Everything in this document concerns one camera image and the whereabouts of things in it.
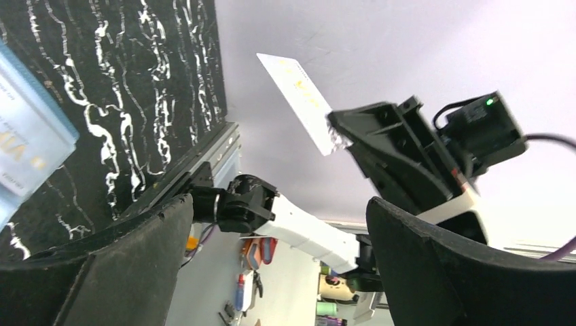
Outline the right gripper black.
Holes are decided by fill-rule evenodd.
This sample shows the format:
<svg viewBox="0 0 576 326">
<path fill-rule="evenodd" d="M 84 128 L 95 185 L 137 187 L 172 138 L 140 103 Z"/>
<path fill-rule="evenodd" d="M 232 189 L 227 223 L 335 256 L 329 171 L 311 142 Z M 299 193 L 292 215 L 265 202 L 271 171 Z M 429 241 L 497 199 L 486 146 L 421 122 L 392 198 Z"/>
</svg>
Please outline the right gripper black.
<svg viewBox="0 0 576 326">
<path fill-rule="evenodd" d="M 380 197 L 411 214 L 462 195 L 459 168 L 477 190 L 478 177 L 491 166 L 528 148 L 498 91 L 440 109 L 432 119 L 438 136 L 421 107 L 411 96 L 401 104 L 380 102 L 327 116 L 336 132 L 352 141 L 347 150 Z"/>
</svg>

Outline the blue card holder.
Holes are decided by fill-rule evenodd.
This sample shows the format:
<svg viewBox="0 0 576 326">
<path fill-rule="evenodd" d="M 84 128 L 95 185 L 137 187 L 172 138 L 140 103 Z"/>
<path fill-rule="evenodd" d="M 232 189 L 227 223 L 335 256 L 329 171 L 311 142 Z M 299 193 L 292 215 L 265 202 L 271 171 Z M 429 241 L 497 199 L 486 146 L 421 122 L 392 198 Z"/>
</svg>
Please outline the blue card holder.
<svg viewBox="0 0 576 326">
<path fill-rule="evenodd" d="M 79 133 L 27 67 L 1 45 L 1 225 L 75 151 Z"/>
</svg>

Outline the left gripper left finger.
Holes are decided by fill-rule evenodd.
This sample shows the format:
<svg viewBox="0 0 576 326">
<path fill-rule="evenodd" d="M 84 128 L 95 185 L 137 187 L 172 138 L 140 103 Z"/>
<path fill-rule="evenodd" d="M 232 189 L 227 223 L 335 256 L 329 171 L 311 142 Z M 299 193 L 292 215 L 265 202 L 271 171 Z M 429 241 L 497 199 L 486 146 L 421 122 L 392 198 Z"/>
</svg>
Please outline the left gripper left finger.
<svg viewBox="0 0 576 326">
<path fill-rule="evenodd" d="M 163 325 L 192 225 L 176 196 L 94 235 L 1 264 L 2 325 Z"/>
</svg>

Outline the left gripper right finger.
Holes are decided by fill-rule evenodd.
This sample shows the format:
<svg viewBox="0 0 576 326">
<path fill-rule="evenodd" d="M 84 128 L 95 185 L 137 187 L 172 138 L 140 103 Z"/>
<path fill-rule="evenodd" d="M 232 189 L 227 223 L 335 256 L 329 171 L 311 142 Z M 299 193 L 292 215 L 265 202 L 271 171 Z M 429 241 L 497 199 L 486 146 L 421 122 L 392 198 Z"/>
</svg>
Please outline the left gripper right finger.
<svg viewBox="0 0 576 326">
<path fill-rule="evenodd" d="M 575 324 L 573 264 L 488 247 L 378 197 L 366 222 L 396 325 Z"/>
</svg>

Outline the white credit card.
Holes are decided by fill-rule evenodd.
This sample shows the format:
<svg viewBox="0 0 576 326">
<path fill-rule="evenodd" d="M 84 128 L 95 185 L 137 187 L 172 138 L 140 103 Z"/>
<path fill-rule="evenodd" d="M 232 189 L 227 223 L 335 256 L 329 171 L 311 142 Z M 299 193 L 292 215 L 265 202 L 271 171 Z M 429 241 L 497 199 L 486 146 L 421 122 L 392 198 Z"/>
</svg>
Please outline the white credit card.
<svg viewBox="0 0 576 326">
<path fill-rule="evenodd" d="M 296 59 L 263 53 L 256 56 L 323 156 L 353 144 L 331 125 L 331 106 Z"/>
</svg>

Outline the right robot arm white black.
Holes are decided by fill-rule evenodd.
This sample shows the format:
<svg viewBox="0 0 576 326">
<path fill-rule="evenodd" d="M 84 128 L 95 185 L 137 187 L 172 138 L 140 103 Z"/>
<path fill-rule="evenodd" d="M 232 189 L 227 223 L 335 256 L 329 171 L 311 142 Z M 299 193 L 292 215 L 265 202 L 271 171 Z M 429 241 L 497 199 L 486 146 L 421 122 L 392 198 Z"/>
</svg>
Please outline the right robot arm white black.
<svg viewBox="0 0 576 326">
<path fill-rule="evenodd" d="M 380 197 L 433 225 L 480 243 L 488 236 L 474 183 L 523 154 L 527 138 L 498 92 L 442 108 L 446 125 L 428 124 L 416 97 L 331 112 L 329 127 L 350 140 L 357 166 Z M 222 232 L 280 240 L 326 263 L 355 291 L 383 290 L 371 237 L 339 230 L 291 203 L 253 175 L 225 189 L 191 184 L 194 221 Z"/>
</svg>

